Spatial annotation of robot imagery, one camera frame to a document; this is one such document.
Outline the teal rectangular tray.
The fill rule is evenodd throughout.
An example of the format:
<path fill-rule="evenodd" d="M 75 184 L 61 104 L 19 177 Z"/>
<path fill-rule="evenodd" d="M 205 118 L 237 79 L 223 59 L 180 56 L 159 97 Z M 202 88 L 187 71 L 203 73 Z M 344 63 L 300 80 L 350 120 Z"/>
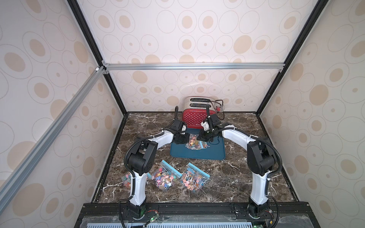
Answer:
<path fill-rule="evenodd" d="M 224 139 L 217 136 L 213 142 L 207 142 L 206 148 L 189 149 L 185 144 L 171 144 L 170 155 L 175 158 L 223 160 L 225 159 Z"/>

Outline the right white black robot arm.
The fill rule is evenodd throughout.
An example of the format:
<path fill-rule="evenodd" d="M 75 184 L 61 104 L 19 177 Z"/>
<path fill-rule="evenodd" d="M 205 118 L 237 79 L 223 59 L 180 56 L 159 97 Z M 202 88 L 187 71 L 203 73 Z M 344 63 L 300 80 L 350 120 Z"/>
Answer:
<path fill-rule="evenodd" d="M 252 172 L 248 213 L 254 219 L 260 218 L 269 209 L 268 187 L 271 176 L 282 169 L 278 150 L 268 138 L 250 135 L 232 124 L 222 123 L 217 114 L 210 114 L 209 111 L 206 113 L 207 117 L 201 122 L 198 140 L 209 142 L 221 136 L 247 151 L 247 165 Z"/>

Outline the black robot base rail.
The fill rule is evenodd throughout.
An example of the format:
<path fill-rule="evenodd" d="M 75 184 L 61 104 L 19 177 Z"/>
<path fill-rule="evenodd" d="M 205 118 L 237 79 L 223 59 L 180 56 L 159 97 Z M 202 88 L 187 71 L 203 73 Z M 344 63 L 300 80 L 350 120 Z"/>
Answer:
<path fill-rule="evenodd" d="M 142 218 L 133 218 L 121 203 L 84 204 L 76 228 L 318 228 L 307 202 L 271 203 L 260 218 L 247 203 L 148 203 Z"/>

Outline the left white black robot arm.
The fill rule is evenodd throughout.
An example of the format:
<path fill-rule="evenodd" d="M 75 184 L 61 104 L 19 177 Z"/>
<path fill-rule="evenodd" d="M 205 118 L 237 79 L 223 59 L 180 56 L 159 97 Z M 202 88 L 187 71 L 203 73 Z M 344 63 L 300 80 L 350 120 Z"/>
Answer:
<path fill-rule="evenodd" d="M 125 202 L 128 211 L 134 218 L 140 219 L 144 216 L 147 174 L 154 165 L 157 149 L 171 143 L 187 143 L 189 135 L 186 133 L 186 129 L 187 124 L 175 118 L 161 132 L 147 137 L 137 137 L 127 150 L 124 166 L 131 174 L 131 186 L 130 196 Z"/>

